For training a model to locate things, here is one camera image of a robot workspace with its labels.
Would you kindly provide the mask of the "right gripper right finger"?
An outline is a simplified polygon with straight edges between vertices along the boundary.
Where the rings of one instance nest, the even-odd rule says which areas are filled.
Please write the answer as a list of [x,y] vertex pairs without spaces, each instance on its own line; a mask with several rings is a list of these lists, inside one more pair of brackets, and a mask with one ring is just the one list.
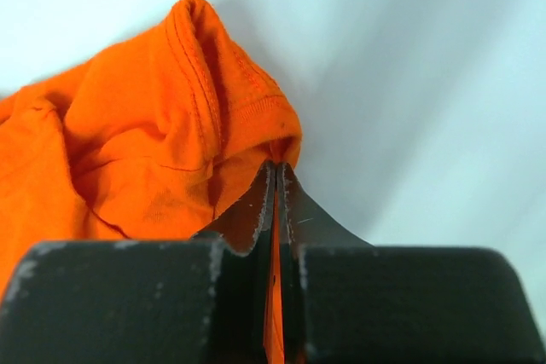
[[289,363],[542,363],[520,278],[484,247],[373,246],[276,172]]

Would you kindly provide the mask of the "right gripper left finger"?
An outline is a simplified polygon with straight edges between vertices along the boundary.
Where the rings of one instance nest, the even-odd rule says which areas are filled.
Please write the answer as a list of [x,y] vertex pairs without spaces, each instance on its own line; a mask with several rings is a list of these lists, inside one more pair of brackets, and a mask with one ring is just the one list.
[[44,241],[1,302],[4,363],[264,363],[275,166],[189,240]]

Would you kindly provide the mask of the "orange t shirt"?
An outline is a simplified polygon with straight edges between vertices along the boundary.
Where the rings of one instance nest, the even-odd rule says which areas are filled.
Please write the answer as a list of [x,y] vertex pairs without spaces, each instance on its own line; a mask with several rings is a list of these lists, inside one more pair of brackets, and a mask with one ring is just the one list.
[[[44,241],[189,240],[302,132],[276,82],[205,0],[1,103],[1,299]],[[273,207],[264,363],[282,363]]]

